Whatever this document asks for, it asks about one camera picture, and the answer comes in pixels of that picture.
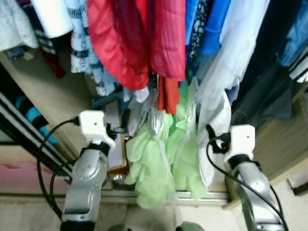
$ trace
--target red jacket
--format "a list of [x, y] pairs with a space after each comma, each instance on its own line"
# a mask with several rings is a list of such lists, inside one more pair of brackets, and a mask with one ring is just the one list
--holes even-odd
[[124, 87], [144, 88], [149, 71], [185, 80], [185, 0], [88, 0], [92, 46]]

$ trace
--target wooden panel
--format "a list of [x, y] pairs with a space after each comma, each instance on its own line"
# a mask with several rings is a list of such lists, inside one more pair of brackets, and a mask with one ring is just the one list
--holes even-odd
[[[56, 78], [38, 51], [30, 61], [14, 62], [1, 52], [0, 62], [52, 127], [90, 108], [91, 93], [83, 75], [70, 73], [69, 54], [61, 56], [67, 72], [62, 79]], [[85, 145], [79, 128], [73, 125], [64, 125], [58, 135], [75, 155]]]
[[0, 145], [0, 164], [13, 164], [18, 162], [36, 163], [36, 158], [19, 145]]
[[299, 101], [289, 122], [272, 121], [257, 134], [255, 159], [270, 180], [308, 158], [308, 128]]

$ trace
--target dark blue fabric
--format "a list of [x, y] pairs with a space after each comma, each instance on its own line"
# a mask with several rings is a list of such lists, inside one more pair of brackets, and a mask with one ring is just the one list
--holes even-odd
[[212, 10], [205, 26], [205, 38], [201, 46], [201, 54], [216, 54], [221, 44], [219, 37], [225, 22], [231, 0], [214, 0]]
[[280, 55], [279, 63], [289, 66], [304, 49], [308, 42], [308, 0], [305, 0], [298, 12], [297, 19], [293, 23], [288, 35], [287, 43]]
[[199, 0], [186, 0], [185, 12], [185, 45], [189, 45], [193, 22], [196, 16]]

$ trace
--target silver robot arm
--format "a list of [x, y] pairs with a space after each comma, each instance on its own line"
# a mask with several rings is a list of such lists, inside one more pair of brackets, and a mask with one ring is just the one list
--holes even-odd
[[107, 134], [102, 111], [79, 114], [88, 147], [74, 164], [72, 183], [65, 197], [61, 231], [93, 231], [98, 216], [101, 190], [108, 170], [108, 154], [115, 142]]
[[[255, 128], [251, 125], [234, 126], [230, 129], [231, 142], [225, 154], [225, 163], [232, 175], [262, 194], [277, 210], [268, 178], [252, 162], [255, 148]], [[233, 183], [242, 201], [243, 214], [249, 231], [285, 231], [278, 214], [255, 193], [243, 185]]]

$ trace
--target clothing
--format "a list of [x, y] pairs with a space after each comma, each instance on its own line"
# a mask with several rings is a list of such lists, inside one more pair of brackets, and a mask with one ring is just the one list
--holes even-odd
[[[26, 96], [17, 97], [15, 106], [45, 137], [48, 135], [49, 132], [46, 127], [48, 125], [47, 120]], [[53, 136], [50, 136], [48, 141], [53, 144], [59, 143]]]
[[195, 98], [208, 109], [218, 106], [225, 89], [242, 81], [268, 3], [269, 0], [231, 1], [220, 35], [222, 47], [205, 76], [200, 77], [202, 73], [197, 72], [202, 81]]
[[279, 55], [281, 66], [289, 66], [308, 42], [308, 0], [300, 8], [286, 41], [283, 52]]
[[50, 67], [53, 73], [56, 74], [57, 78], [63, 78], [65, 75], [64, 69], [61, 67], [58, 56], [56, 55], [59, 51], [67, 51], [68, 43], [67, 43], [67, 35], [61, 36], [59, 39], [50, 39], [47, 38], [44, 32], [44, 29], [38, 19], [38, 16], [34, 10], [34, 7], [31, 3], [22, 5], [22, 9], [27, 14], [31, 25], [34, 29], [34, 33], [38, 39], [38, 44], [40, 47], [40, 51], [43, 55], [43, 58], [46, 64]]
[[205, 24], [208, 19], [209, 12], [211, 10], [212, 0], [200, 0], [198, 4], [198, 9], [193, 22], [193, 29], [191, 33], [191, 39], [188, 49], [189, 58], [193, 63], [197, 58], [200, 50], [200, 46], [204, 39], [205, 34]]
[[179, 104], [179, 83], [173, 79], [158, 77], [158, 110], [166, 110], [168, 114], [177, 112]]
[[208, 22], [201, 54], [216, 54], [220, 49], [219, 37], [231, 0], [214, 0]]
[[180, 88], [180, 103], [167, 140], [167, 158], [172, 164], [172, 176], [177, 190], [189, 190], [193, 199], [201, 199], [206, 192], [199, 172], [198, 144], [196, 139], [196, 103], [194, 94], [197, 82], [186, 82]]
[[290, 65], [289, 75], [291, 79], [295, 79], [298, 83], [308, 81], [308, 45]]
[[130, 136], [135, 136], [137, 131], [143, 126], [156, 98], [157, 94], [154, 90], [150, 92], [149, 97], [143, 103], [138, 102], [136, 96], [133, 96], [128, 105], [128, 108], [131, 110], [128, 120], [128, 134]]
[[185, 1], [185, 45], [190, 44], [194, 19], [197, 14], [198, 3], [201, 0], [186, 0]]
[[190, 86], [181, 84], [180, 103], [173, 116], [151, 107], [148, 122], [126, 144], [131, 166], [125, 183], [136, 184], [137, 204], [142, 208], [175, 199], [175, 189], [188, 189], [195, 199], [205, 193], [196, 144], [196, 88], [194, 81]]
[[302, 4], [303, 0], [270, 1], [249, 67], [254, 71], [254, 76], [265, 73], [272, 65], [285, 44], [285, 38]]
[[239, 93], [239, 90], [240, 90], [240, 86], [239, 85], [235, 85], [230, 90], [226, 89], [226, 94], [228, 96], [228, 100], [229, 100], [230, 106], [232, 106], [232, 103], [237, 99], [237, 95]]
[[90, 41], [87, 19], [86, 0], [65, 0], [73, 24], [71, 71], [85, 73], [93, 78], [96, 91], [100, 96], [107, 96], [118, 87], [118, 82], [104, 69], [94, 53]]
[[137, 102], [143, 103], [148, 98], [149, 94], [150, 92], [147, 86], [141, 90], [130, 90], [128, 88], [123, 88], [124, 102], [128, 102], [134, 95], [136, 97]]
[[93, 48], [122, 86], [143, 89], [150, 69], [185, 79], [184, 0], [89, 0], [88, 8]]
[[21, 47], [11, 48], [11, 49], [7, 50], [7, 53], [8, 53], [9, 58], [11, 60], [15, 61], [15, 60], [24, 56], [25, 47], [21, 46]]
[[172, 116], [153, 107], [149, 116], [148, 123], [126, 143], [131, 165], [125, 179], [125, 184], [136, 184], [137, 204], [147, 209], [162, 206], [171, 194], [175, 195], [165, 152]]
[[[198, 122], [198, 157], [199, 171], [202, 182], [206, 188], [214, 181], [223, 182], [224, 177], [219, 177], [219, 173], [214, 170], [206, 156], [206, 146], [209, 142], [209, 135], [206, 130], [206, 125], [209, 124], [215, 131], [216, 136], [229, 131], [231, 120], [231, 107], [228, 97], [224, 92], [218, 106], [214, 109], [208, 109], [204, 104], [201, 104], [200, 116]], [[209, 156], [219, 167], [224, 169], [222, 162], [218, 162], [218, 154], [213, 154], [212, 146], [209, 147]]]
[[231, 125], [251, 124], [258, 128], [268, 119], [286, 121], [292, 115], [292, 81], [286, 68], [273, 64], [239, 102]]
[[31, 23], [15, 0], [0, 0], [0, 51], [27, 45], [37, 48]]

